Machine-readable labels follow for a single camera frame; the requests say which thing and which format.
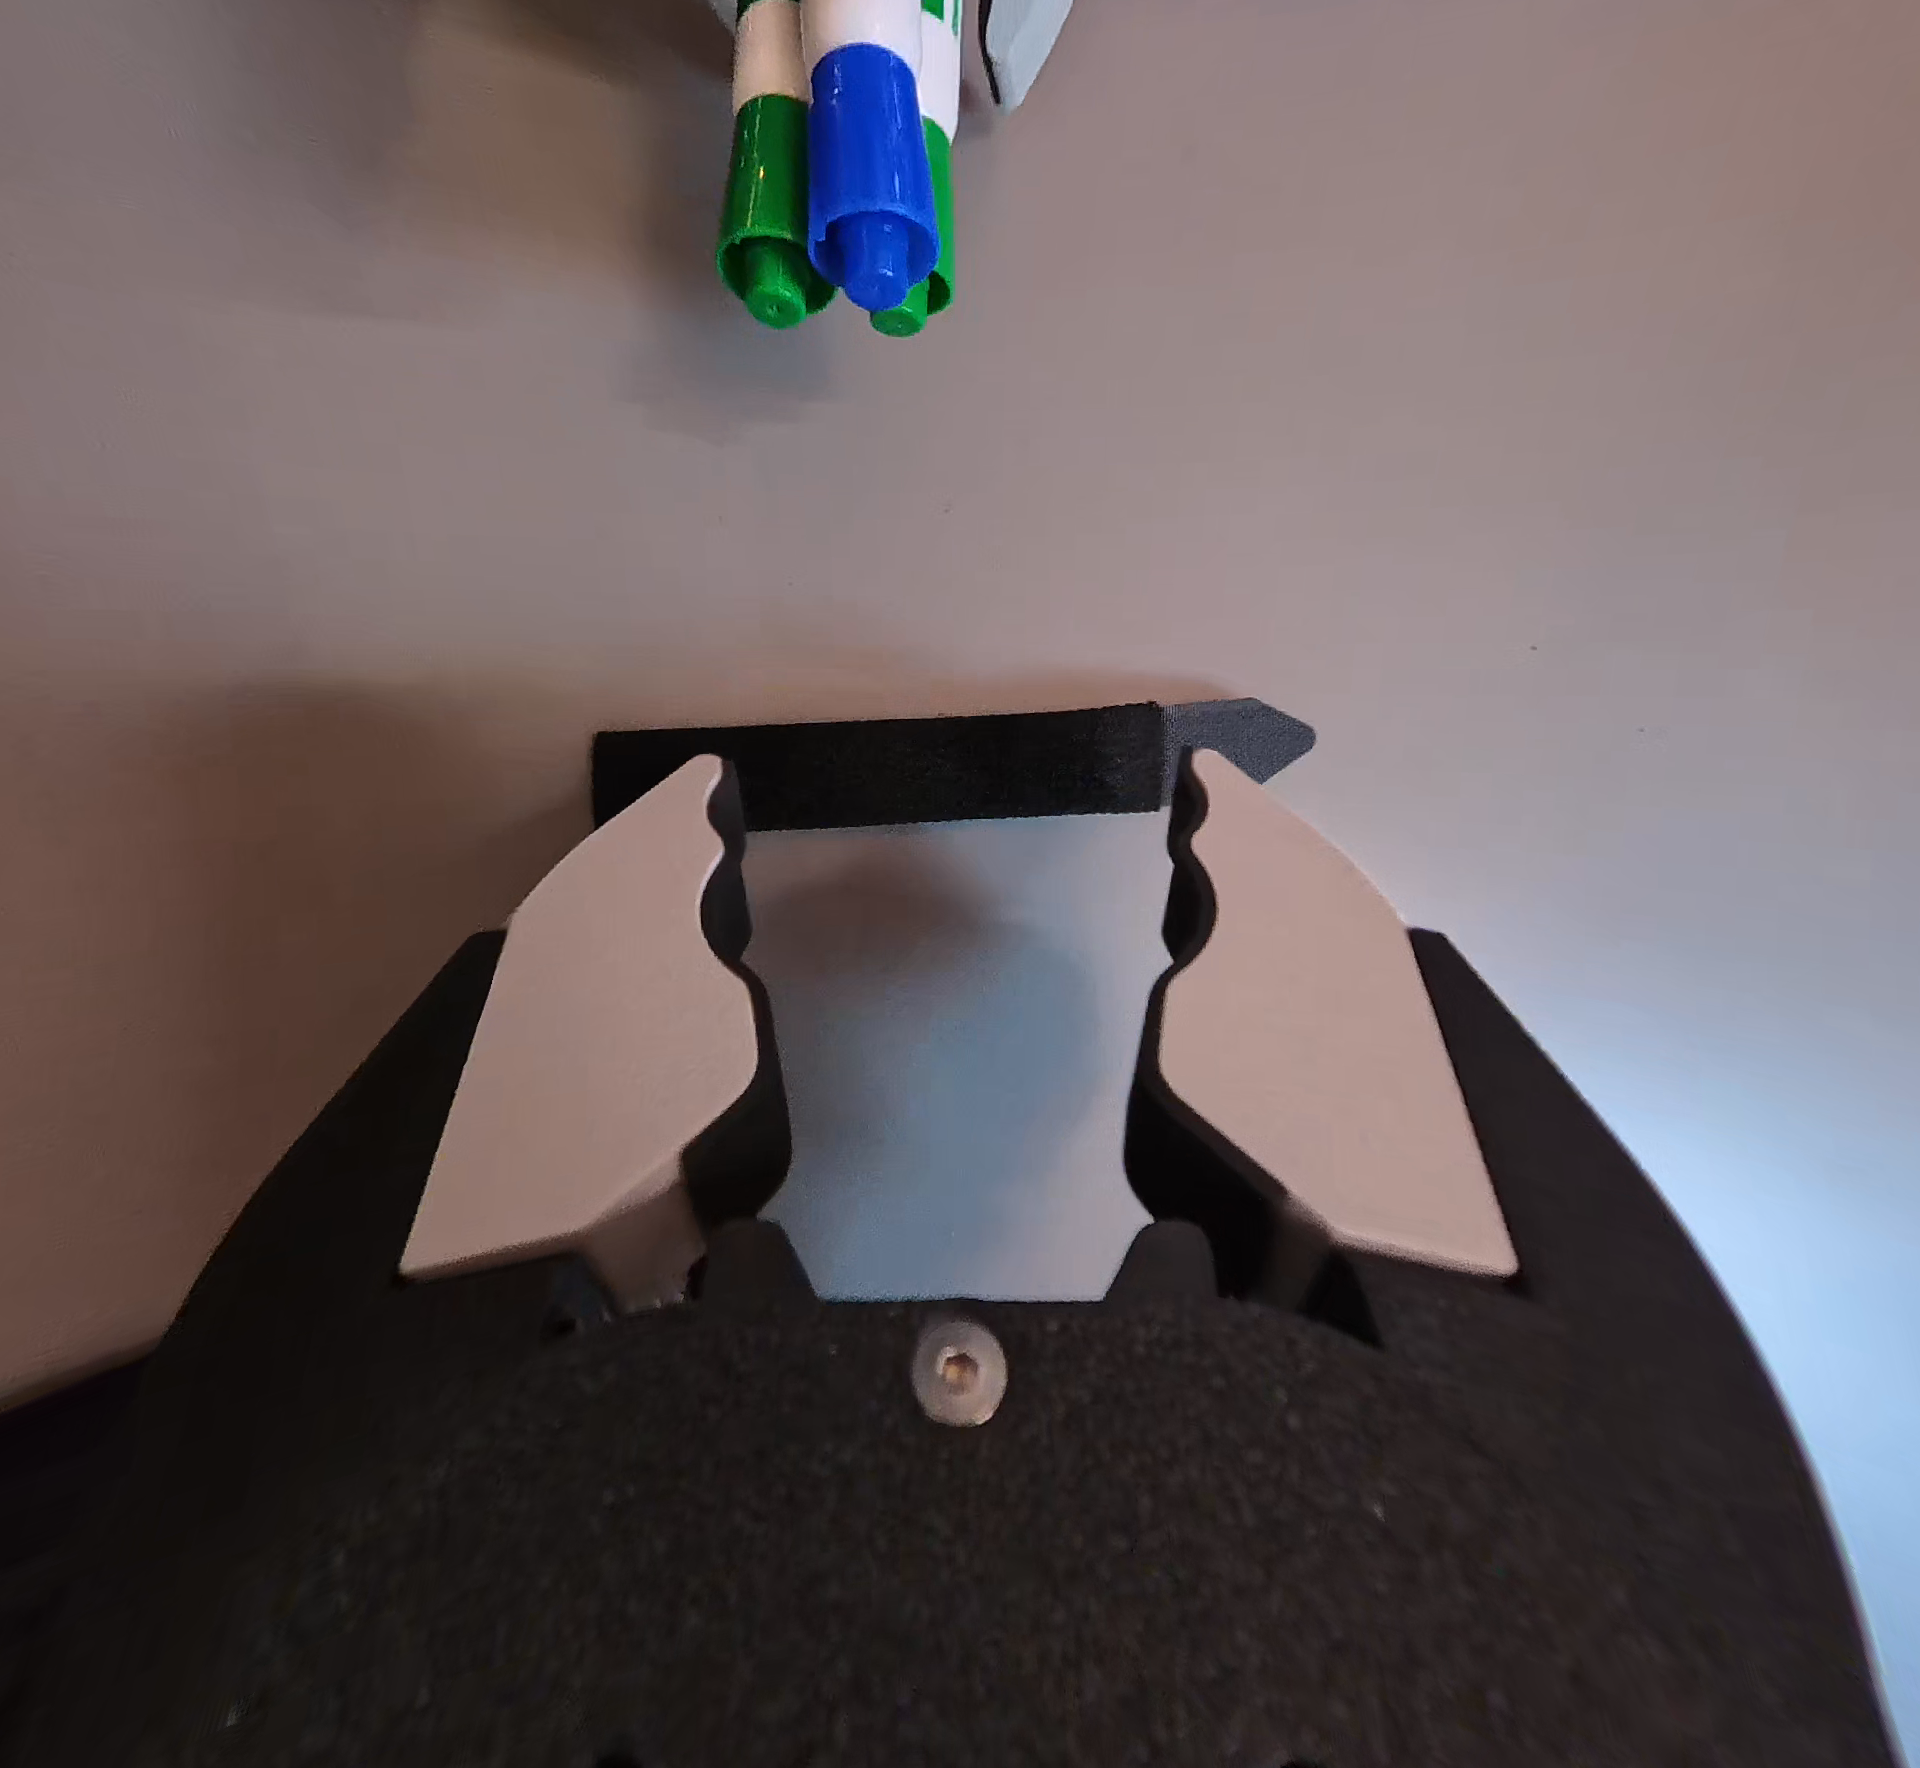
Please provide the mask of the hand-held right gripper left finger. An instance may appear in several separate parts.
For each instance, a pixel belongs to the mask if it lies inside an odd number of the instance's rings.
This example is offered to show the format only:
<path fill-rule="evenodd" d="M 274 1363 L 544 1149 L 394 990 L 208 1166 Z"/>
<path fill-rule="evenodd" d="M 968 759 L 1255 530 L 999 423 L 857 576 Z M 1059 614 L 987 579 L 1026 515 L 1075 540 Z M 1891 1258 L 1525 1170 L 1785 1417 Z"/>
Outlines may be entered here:
<path fill-rule="evenodd" d="M 412 1282 L 577 1258 L 621 1313 L 686 1295 L 782 1192 L 793 1126 L 746 965 L 733 763 L 686 759 L 522 899 L 400 1258 Z"/>

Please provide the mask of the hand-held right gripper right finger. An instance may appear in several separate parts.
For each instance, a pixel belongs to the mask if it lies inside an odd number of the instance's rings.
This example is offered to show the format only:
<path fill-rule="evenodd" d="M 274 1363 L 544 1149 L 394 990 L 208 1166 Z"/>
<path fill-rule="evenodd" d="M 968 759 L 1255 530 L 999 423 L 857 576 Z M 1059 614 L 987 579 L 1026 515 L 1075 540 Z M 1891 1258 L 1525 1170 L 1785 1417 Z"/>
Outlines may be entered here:
<path fill-rule="evenodd" d="M 1228 1300 L 1310 1304 L 1356 1258 L 1515 1282 L 1395 905 L 1214 749 L 1182 753 L 1168 858 L 1168 968 L 1126 1113 L 1148 1216 L 1201 1232 Z"/>

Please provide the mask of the green dry-erase marker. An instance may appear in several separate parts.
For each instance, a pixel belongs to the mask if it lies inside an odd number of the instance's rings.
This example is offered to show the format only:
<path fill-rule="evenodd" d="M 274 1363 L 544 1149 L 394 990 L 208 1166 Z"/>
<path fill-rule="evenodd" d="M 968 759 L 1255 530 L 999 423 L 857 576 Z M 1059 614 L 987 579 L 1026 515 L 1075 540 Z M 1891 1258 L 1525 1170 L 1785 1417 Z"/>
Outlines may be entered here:
<path fill-rule="evenodd" d="M 894 338 L 915 335 L 931 315 L 947 314 L 953 301 L 956 222 L 953 222 L 953 137 L 963 109 L 968 0 L 921 0 L 921 70 L 918 107 L 931 167 L 938 259 L 901 304 L 875 311 L 872 328 Z"/>
<path fill-rule="evenodd" d="M 831 307 L 811 230 L 811 73 L 801 0 L 735 0 L 733 154 L 716 271 L 776 330 Z"/>

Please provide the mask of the blue dry-erase marker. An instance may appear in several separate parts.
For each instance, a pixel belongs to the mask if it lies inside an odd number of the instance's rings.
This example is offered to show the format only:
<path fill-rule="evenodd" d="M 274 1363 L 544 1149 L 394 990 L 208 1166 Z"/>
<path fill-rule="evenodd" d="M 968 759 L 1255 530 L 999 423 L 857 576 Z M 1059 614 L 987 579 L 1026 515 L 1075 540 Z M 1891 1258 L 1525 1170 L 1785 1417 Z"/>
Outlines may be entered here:
<path fill-rule="evenodd" d="M 924 0 L 801 0 L 815 271 L 869 315 L 931 279 L 943 236 L 921 116 Z"/>

